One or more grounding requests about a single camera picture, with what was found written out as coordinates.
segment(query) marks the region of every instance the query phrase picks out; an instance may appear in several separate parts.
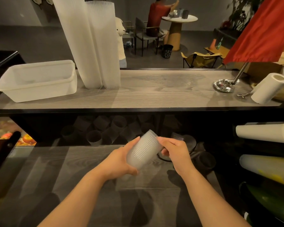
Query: metal stand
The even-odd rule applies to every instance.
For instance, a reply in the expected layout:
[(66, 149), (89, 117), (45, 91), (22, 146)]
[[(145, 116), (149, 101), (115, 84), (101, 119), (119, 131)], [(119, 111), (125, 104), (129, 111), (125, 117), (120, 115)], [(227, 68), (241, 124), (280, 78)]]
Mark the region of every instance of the metal stand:
[(222, 92), (227, 92), (227, 93), (233, 92), (235, 84), (237, 83), (238, 79), (241, 77), (247, 65), (248, 62), (245, 62), (234, 80), (218, 80), (213, 83), (214, 87)]

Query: red flag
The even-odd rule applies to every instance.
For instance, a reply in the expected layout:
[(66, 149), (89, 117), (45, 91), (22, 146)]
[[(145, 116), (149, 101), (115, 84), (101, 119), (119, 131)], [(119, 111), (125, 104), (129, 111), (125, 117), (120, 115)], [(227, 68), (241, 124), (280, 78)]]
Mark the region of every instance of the red flag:
[(284, 0), (265, 0), (223, 63), (277, 62), (284, 50)]

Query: white plush toy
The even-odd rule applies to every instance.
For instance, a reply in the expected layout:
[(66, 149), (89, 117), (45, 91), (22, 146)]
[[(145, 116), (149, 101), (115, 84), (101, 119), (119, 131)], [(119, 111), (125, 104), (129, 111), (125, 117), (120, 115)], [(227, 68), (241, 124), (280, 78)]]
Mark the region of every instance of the white plush toy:
[(125, 34), (125, 28), (122, 25), (122, 23), (123, 21), (120, 18), (116, 17), (119, 63), (120, 63), (120, 68), (126, 68), (127, 64), (126, 64), (126, 57), (124, 53), (123, 40), (122, 40), (122, 36)]

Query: black trash can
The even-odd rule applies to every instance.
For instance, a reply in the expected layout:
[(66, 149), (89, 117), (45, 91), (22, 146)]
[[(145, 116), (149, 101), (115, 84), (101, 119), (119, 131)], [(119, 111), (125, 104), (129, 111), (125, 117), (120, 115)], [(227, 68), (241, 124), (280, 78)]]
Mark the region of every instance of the black trash can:
[(170, 44), (165, 44), (163, 45), (163, 49), (162, 49), (162, 57), (165, 59), (170, 58), (171, 52), (173, 51), (173, 46)]

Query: red shirt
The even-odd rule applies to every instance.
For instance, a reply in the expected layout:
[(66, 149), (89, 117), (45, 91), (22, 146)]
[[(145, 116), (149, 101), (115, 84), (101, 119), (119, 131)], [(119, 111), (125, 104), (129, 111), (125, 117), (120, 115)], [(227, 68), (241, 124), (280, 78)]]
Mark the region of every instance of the red shirt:
[[(170, 8), (157, 3), (152, 3), (149, 10), (147, 27), (159, 27), (162, 17), (167, 17), (169, 13)], [(146, 30), (146, 34), (150, 37), (157, 37), (158, 33), (158, 28)]]

